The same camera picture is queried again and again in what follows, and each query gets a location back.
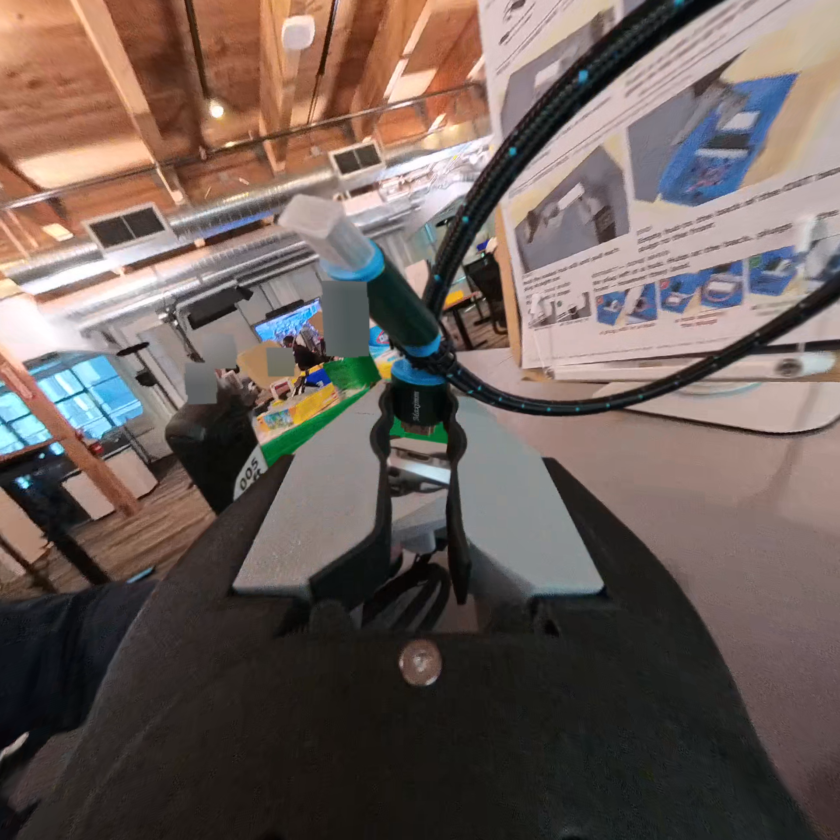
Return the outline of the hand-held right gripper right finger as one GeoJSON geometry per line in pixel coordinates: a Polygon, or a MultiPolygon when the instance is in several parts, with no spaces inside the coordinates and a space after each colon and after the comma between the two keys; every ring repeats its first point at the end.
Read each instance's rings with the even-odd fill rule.
{"type": "Polygon", "coordinates": [[[447,434],[448,570],[458,604],[588,597],[603,579],[539,452],[476,399],[453,399],[447,434]]]}

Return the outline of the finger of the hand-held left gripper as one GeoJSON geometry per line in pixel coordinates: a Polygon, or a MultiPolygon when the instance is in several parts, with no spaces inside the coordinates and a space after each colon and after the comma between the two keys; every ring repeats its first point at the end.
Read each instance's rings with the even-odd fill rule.
{"type": "Polygon", "coordinates": [[[392,499],[392,557],[402,552],[436,551],[437,537],[446,535],[446,497],[392,499]]]}

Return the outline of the green storage bin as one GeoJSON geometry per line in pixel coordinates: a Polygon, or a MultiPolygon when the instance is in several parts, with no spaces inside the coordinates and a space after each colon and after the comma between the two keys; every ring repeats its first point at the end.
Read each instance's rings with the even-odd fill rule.
{"type": "MultiPolygon", "coordinates": [[[[374,414],[377,414],[379,412],[379,398],[384,389],[383,384],[378,384],[371,388],[356,390],[301,425],[289,427],[274,437],[261,440],[259,445],[267,465],[272,466],[282,456],[293,455],[300,446],[307,443],[315,434],[332,424],[343,413],[356,410],[360,404],[363,408],[368,406],[374,414]]],[[[434,444],[442,448],[445,448],[448,443],[447,432],[441,423],[434,428],[429,436],[423,436],[408,433],[395,419],[392,423],[390,437],[391,439],[418,440],[420,443],[434,444]]]]}

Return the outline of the brushed metal hub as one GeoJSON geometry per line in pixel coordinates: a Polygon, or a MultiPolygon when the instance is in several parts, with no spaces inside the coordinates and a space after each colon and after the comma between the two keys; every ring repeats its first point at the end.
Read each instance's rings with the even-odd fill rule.
{"type": "Polygon", "coordinates": [[[404,448],[392,450],[387,459],[390,488],[397,496],[446,490],[450,464],[443,453],[417,453],[404,448]]]}

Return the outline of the black braided cable green plugs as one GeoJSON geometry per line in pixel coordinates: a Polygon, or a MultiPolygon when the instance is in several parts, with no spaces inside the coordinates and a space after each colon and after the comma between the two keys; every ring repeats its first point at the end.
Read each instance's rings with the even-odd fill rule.
{"type": "Polygon", "coordinates": [[[311,245],[332,286],[341,291],[360,289],[359,298],[366,304],[367,314],[405,353],[407,375],[395,371],[392,385],[399,394],[394,397],[393,406],[400,420],[415,424],[415,410],[430,407],[433,420],[447,423],[448,410],[439,404],[447,396],[449,386],[481,403],[523,415],[585,417],[635,408],[727,369],[838,301],[835,249],[817,275],[819,288],[761,328],[662,379],[610,397],[576,402],[531,400],[501,391],[459,363],[451,342],[443,338],[438,319],[455,269],[508,188],[585,105],[669,37],[718,5],[719,2],[709,1],[645,2],[574,61],[504,138],[469,190],[460,217],[448,229],[421,297],[379,247],[365,237],[361,237],[362,244],[371,245],[373,254],[359,269],[334,266],[327,260],[325,247],[311,245]]]}

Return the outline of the yellow printed box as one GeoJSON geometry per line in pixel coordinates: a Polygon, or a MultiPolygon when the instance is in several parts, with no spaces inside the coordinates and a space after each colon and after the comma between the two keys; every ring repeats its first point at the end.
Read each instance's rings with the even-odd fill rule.
{"type": "Polygon", "coordinates": [[[335,384],[328,383],[311,392],[289,396],[285,400],[272,400],[266,410],[256,416],[255,430],[258,436],[263,437],[283,434],[337,404],[339,397],[340,391],[336,389],[335,384]]]}

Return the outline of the cardboard box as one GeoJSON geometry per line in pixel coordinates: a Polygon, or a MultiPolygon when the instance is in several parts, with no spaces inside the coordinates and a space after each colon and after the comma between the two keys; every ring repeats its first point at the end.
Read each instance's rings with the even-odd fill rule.
{"type": "Polygon", "coordinates": [[[264,390],[276,382],[294,380],[300,374],[293,350],[275,341],[258,343],[240,352],[237,365],[242,375],[264,390]]]}

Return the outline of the television screen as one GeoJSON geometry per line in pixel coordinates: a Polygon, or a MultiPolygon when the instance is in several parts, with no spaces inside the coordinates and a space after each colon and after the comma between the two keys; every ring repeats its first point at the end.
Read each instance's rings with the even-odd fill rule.
{"type": "Polygon", "coordinates": [[[309,301],[297,300],[275,310],[252,325],[252,330],[261,342],[274,340],[281,343],[288,336],[297,336],[303,325],[322,311],[320,297],[309,301]]]}

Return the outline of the black studio light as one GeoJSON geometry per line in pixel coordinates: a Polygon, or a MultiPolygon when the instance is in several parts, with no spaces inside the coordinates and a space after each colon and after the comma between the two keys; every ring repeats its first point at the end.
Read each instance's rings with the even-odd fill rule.
{"type": "Polygon", "coordinates": [[[240,286],[217,290],[206,297],[186,304],[186,322],[193,331],[204,328],[229,314],[239,312],[238,305],[249,301],[253,295],[254,292],[251,289],[240,286]]]}

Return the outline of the black round top stand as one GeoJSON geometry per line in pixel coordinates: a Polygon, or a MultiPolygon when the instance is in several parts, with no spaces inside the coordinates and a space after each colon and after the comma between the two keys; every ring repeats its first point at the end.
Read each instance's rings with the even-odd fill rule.
{"type": "Polygon", "coordinates": [[[142,416],[149,424],[154,424],[158,417],[156,388],[159,382],[143,357],[147,347],[147,343],[135,343],[121,348],[115,353],[113,362],[132,396],[140,401],[142,416]]]}

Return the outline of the window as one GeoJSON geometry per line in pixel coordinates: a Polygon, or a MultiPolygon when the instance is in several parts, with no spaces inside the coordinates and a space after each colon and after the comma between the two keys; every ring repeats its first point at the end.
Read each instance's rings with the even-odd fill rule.
{"type": "MultiPolygon", "coordinates": [[[[28,371],[60,414],[87,438],[101,441],[112,429],[144,413],[141,400],[106,354],[57,355],[30,364],[28,371]]],[[[1,384],[2,455],[51,438],[23,398],[1,384]]]]}

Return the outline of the white stand base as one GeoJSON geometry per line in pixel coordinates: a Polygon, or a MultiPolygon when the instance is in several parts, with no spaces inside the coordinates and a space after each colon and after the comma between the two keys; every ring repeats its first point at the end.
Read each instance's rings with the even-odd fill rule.
{"type": "MultiPolygon", "coordinates": [[[[549,368],[557,382],[592,382],[615,396],[681,372],[698,357],[572,364],[549,368]]],[[[821,431],[839,418],[838,342],[770,348],[699,383],[633,408],[637,413],[759,434],[821,431]]]]}

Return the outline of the white ceiling vent grille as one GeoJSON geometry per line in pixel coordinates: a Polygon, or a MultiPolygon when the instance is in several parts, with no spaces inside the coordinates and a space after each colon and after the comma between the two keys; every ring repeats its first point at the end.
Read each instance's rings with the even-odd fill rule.
{"type": "Polygon", "coordinates": [[[382,149],[373,139],[331,150],[328,157],[334,173],[341,181],[382,172],[385,168],[382,149]]]}
{"type": "Polygon", "coordinates": [[[155,203],[83,220],[81,225],[105,259],[147,259],[178,246],[177,236],[155,203]]]}

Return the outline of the printed instruction sheet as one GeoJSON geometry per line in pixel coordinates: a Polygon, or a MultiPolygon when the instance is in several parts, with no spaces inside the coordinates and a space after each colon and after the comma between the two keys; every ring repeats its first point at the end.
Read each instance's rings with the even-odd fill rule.
{"type": "Polygon", "coordinates": [[[521,366],[713,350],[838,245],[839,4],[715,2],[631,63],[501,200],[521,366]]]}

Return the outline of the metal duct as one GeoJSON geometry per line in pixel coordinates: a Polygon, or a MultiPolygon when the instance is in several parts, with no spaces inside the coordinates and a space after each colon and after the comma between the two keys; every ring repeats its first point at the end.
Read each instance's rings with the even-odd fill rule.
{"type": "Polygon", "coordinates": [[[307,174],[284,175],[273,182],[168,217],[163,216],[156,205],[147,203],[102,220],[111,222],[119,217],[152,211],[163,225],[163,233],[107,247],[90,232],[74,245],[51,248],[28,259],[2,264],[2,273],[31,295],[66,289],[107,272],[115,273],[119,268],[173,253],[198,239],[229,233],[241,235],[247,226],[277,216],[294,195],[314,193],[332,199],[368,186],[378,192],[383,181],[405,177],[464,152],[471,155],[483,151],[489,140],[487,135],[468,137],[443,132],[385,149],[370,143],[379,162],[347,175],[340,174],[338,167],[330,162],[307,174]]]}

